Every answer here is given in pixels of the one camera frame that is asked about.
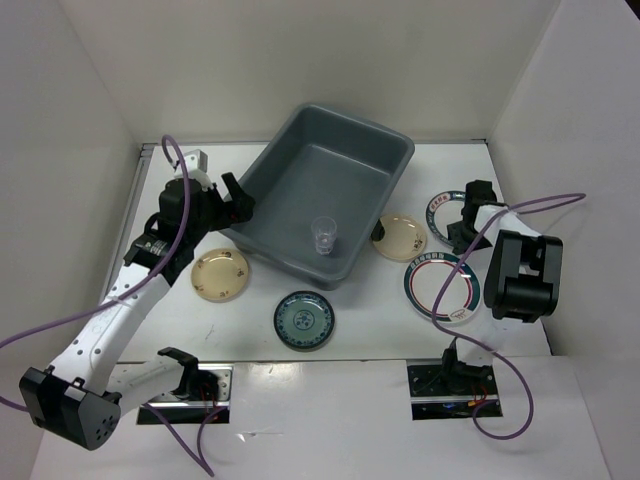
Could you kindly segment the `clear plastic cup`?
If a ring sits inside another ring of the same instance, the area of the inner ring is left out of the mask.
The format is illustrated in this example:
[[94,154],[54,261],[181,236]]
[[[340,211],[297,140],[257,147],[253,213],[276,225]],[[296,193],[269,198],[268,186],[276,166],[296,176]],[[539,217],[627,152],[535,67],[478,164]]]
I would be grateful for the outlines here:
[[319,255],[329,255],[337,238],[337,224],[328,216],[316,218],[311,224],[315,251]]

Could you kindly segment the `cream plate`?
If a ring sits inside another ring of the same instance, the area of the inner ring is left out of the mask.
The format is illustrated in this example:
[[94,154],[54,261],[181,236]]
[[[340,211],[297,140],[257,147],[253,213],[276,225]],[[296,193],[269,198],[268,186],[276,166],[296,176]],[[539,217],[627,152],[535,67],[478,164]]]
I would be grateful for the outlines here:
[[248,283],[249,274],[249,264],[239,251],[218,248],[196,260],[190,280],[199,297],[219,303],[241,294]]
[[383,215],[372,235],[372,244],[377,252],[396,262],[412,261],[427,245],[425,228],[404,214]]

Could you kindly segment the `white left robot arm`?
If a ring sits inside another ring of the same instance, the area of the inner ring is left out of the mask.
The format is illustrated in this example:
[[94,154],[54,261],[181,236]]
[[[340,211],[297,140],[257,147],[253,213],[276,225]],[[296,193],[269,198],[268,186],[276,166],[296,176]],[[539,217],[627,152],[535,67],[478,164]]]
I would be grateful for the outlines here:
[[46,369],[29,368],[22,376],[19,389],[35,425],[93,451],[129,411],[165,392],[189,399],[209,383],[197,358],[174,347],[121,373],[114,368],[146,316],[193,261],[203,238],[252,218],[254,199],[232,173],[222,179],[227,199],[194,179],[167,182],[159,210],[125,255],[103,311],[91,316]]

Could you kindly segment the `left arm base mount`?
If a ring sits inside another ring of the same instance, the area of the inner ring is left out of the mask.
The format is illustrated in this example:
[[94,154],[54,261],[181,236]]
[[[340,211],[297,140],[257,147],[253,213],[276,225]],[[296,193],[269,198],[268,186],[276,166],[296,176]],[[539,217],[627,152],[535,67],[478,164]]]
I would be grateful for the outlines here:
[[199,379],[187,394],[163,392],[149,401],[172,425],[200,424],[215,409],[220,412],[210,424],[228,424],[234,366],[230,363],[200,363]]

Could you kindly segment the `white plate dark blue rim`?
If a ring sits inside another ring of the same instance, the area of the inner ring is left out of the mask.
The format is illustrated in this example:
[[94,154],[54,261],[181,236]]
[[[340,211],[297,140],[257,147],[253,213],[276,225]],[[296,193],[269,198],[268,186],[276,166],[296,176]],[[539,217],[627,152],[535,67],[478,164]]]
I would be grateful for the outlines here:
[[452,247],[447,227],[462,220],[465,192],[458,190],[436,194],[427,204],[426,223],[433,236],[446,246]]

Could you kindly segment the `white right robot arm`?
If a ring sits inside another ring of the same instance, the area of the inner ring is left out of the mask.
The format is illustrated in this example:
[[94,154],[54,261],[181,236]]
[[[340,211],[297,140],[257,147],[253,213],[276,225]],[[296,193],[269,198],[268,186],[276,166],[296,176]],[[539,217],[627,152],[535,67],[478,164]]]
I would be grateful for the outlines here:
[[444,200],[461,201],[460,217],[446,228],[456,256],[452,272],[460,273],[462,257],[491,251],[483,283],[482,303],[491,318],[479,328],[470,349],[458,357],[456,335],[442,356],[439,382],[459,395],[488,380],[494,355],[519,326],[551,315],[559,299],[563,242],[529,228],[513,207],[500,203],[492,183],[475,180],[461,191],[446,192]]

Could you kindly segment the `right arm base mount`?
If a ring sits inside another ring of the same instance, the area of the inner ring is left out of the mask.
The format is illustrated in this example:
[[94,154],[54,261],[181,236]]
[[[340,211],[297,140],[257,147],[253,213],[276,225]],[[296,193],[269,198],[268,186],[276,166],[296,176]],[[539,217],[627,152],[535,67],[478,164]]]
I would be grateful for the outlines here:
[[470,419],[482,405],[478,418],[502,417],[493,369],[482,379],[446,382],[440,361],[408,361],[406,371],[413,421]]

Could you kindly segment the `blue floral green plate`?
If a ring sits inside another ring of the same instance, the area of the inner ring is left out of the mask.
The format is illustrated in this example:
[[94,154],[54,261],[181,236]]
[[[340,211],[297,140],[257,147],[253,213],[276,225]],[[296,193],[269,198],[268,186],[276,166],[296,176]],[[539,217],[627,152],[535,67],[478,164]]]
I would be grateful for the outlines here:
[[300,290],[278,303],[273,326],[279,340],[290,349],[314,351],[330,340],[336,327],[336,315],[323,295]]

